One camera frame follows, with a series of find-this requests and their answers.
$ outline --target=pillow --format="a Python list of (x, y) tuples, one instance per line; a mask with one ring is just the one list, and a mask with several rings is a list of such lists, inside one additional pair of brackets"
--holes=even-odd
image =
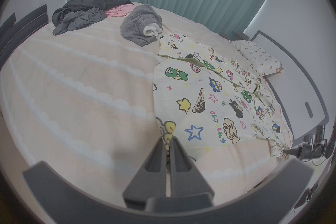
[(281, 62), (253, 41), (232, 41), (236, 49), (250, 62), (259, 75), (270, 75), (283, 70)]

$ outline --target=bed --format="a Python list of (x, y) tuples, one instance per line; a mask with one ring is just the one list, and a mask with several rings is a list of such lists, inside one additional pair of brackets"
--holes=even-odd
[[(162, 34), (182, 29), (249, 69), (230, 41), (201, 24), (154, 9), (162, 16)], [(106, 18), (59, 36), (52, 35), (52, 23), (38, 30), (1, 70), (0, 106), (29, 165), (44, 160), (84, 192), (125, 207), (122, 192), (160, 137), (152, 80), (161, 60), (159, 40), (141, 48), (120, 35), (123, 19)], [(280, 109), (277, 113), (283, 118)], [(218, 205), (251, 190), (278, 162), (270, 157), (267, 140), (254, 139), (212, 150), (196, 166), (214, 189)]]

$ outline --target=pink garment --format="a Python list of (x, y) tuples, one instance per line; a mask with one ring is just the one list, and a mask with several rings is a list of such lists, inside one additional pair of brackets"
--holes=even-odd
[(135, 8), (135, 5), (127, 4), (105, 10), (108, 17), (124, 17)]

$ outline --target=pink star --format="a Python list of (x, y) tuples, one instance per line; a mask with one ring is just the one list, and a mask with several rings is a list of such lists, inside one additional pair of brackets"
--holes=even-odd
[(212, 95), (212, 94), (210, 94), (209, 99), (212, 100), (213, 102), (218, 101), (218, 100), (216, 99), (215, 95)]

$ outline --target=pile of clothes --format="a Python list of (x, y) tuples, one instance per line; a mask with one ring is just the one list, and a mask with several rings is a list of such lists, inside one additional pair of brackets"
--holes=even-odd
[(121, 35), (139, 46), (148, 45), (162, 33), (162, 18), (146, 4), (135, 6), (130, 0), (70, 0), (55, 10), (53, 35), (87, 27), (107, 17), (126, 17)]

